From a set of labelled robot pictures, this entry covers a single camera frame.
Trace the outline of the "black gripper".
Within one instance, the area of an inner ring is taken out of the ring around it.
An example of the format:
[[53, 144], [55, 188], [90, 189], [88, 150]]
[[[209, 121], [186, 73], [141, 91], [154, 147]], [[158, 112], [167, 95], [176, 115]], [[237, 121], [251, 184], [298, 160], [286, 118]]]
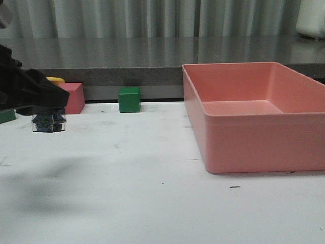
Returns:
[[35, 69], [23, 71], [21, 81], [21, 67], [12, 50], [1, 45], [1, 111], [16, 109], [20, 115], [33, 115], [67, 105], [69, 92]]

